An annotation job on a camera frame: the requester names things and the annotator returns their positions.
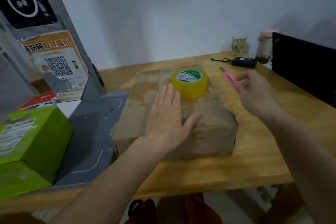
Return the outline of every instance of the qr code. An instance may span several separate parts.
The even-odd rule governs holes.
[[[64,56],[44,59],[55,76],[73,74]]]

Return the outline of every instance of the label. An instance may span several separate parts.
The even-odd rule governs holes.
[[[60,101],[79,100],[88,81],[88,70],[69,31],[42,34],[21,40],[42,74],[65,80],[68,90],[55,92]]]
[[[21,141],[24,135],[32,128],[36,118],[9,124],[0,133],[0,157],[10,155],[15,146]]]
[[[197,82],[203,74],[196,70],[184,70],[176,74],[175,78],[180,82]]]

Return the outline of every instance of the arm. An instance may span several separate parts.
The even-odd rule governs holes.
[[[180,94],[163,86],[148,115],[143,137],[85,188],[50,222],[51,224],[119,223],[137,189],[157,164],[188,136],[197,121],[182,125]]]
[[[336,159],[277,102],[255,70],[236,77],[243,106],[274,135],[315,223],[336,223]]]

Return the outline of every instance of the pink lid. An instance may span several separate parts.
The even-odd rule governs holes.
[[[277,32],[275,29],[266,29],[260,32],[261,37],[272,37],[272,33]]]

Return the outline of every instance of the cardboard box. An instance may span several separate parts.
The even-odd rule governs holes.
[[[0,123],[0,198],[52,185],[72,128],[56,106],[11,113]]]
[[[204,69],[201,65],[190,67]],[[181,68],[184,67],[145,71],[135,77],[112,136],[120,154],[123,154],[134,140],[144,135],[146,117],[156,94],[163,85],[171,82],[172,73]],[[167,156],[168,160],[221,156],[233,150],[238,124],[234,115],[222,104],[209,78],[207,92],[197,98],[181,99],[181,106],[183,121],[194,113],[200,115],[200,120],[182,145]]]

